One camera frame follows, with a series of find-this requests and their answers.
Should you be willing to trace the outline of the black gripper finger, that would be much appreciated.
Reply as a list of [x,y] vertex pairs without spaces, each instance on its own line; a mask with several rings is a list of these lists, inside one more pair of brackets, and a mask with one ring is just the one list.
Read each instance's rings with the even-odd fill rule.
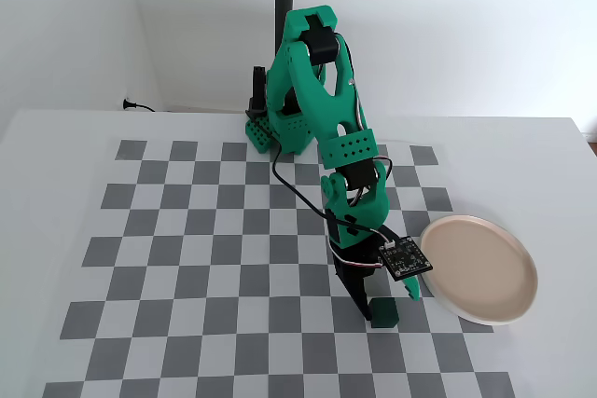
[[336,275],[344,285],[346,291],[367,321],[372,319],[372,312],[368,304],[364,279],[374,274],[375,268],[362,268],[345,264],[334,259]]

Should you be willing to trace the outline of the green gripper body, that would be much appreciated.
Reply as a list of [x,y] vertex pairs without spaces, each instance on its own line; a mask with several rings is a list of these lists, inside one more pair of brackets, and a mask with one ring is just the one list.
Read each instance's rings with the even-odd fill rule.
[[386,196],[367,196],[354,206],[348,205],[347,198],[326,199],[325,212],[328,218],[336,218],[352,224],[343,226],[335,222],[327,224],[329,243],[333,252],[333,262],[338,272],[355,270],[358,273],[371,273],[382,267],[379,248],[384,239],[378,233],[357,229],[356,226],[380,230],[390,209]]

